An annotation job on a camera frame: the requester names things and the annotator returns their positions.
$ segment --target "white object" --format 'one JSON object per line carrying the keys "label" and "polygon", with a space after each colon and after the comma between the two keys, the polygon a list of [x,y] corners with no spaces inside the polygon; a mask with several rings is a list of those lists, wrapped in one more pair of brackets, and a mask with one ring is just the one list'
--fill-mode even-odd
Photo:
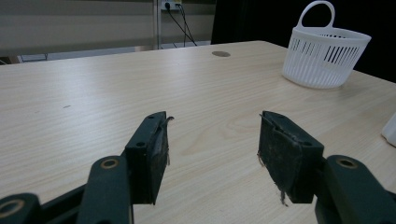
{"label": "white object", "polygon": [[[332,13],[325,27],[304,27],[305,13],[313,6],[324,4]],[[364,52],[371,37],[361,33],[333,28],[334,7],[327,1],[314,1],[303,11],[293,28],[283,76],[311,88],[329,89],[347,81],[353,67]]]}
{"label": "white object", "polygon": [[382,135],[389,143],[396,147],[396,113],[385,125],[384,129],[382,130]]}

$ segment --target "basket handle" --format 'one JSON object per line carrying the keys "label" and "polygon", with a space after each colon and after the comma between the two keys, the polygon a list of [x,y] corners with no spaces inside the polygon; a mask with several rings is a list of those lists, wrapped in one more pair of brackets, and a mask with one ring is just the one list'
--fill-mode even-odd
{"label": "basket handle", "polygon": [[332,13],[332,19],[330,20],[329,24],[327,24],[326,27],[332,27],[332,24],[334,23],[335,10],[334,10],[334,6],[332,5],[332,3],[328,2],[328,1],[313,1],[308,6],[306,6],[306,8],[304,9],[303,13],[300,16],[300,19],[298,20],[297,27],[304,27],[303,26],[303,17],[305,16],[305,13],[309,9],[311,9],[311,7],[314,7],[314,6],[319,5],[319,4],[324,4],[324,5],[329,7],[330,12]]}

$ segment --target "wooden table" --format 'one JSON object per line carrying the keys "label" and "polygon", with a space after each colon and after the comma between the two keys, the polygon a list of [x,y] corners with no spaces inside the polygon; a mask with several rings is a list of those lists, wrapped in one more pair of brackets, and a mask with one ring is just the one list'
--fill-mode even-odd
{"label": "wooden table", "polygon": [[[217,57],[226,51],[230,57]],[[324,146],[365,163],[396,192],[396,148],[381,130],[396,84],[353,72],[314,90],[281,76],[286,49],[245,42],[0,67],[0,198],[42,203],[119,155],[145,116],[167,111],[171,165],[157,204],[136,223],[316,223],[314,205],[280,202],[256,156],[263,110],[283,114]]]}

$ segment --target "floor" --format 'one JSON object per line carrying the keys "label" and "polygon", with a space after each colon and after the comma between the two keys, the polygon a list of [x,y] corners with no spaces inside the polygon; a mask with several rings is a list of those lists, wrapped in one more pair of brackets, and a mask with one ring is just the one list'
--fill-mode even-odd
{"label": "floor", "polygon": [[[210,41],[197,41],[197,46],[210,45]],[[161,49],[174,49],[174,48],[189,48],[194,47],[192,42],[184,43],[172,43],[162,44]],[[20,55],[18,59],[20,63],[32,63],[40,61],[54,61],[61,59],[72,59],[72,58],[83,58],[99,55],[118,54],[118,53],[129,53],[141,51],[141,47],[129,47],[119,49],[94,49],[94,50],[83,50],[83,51],[72,51],[72,52],[59,52],[49,54],[35,54],[35,55]]]}

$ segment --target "white basket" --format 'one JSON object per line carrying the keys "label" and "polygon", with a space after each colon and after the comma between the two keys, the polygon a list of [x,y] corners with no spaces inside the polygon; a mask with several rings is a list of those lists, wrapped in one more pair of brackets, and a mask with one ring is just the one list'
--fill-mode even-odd
{"label": "white basket", "polygon": [[[305,13],[313,6],[325,4],[332,19],[325,27],[304,27]],[[300,85],[329,89],[347,81],[353,67],[371,40],[368,35],[333,28],[334,7],[327,1],[314,1],[303,11],[293,28],[283,76]]]}

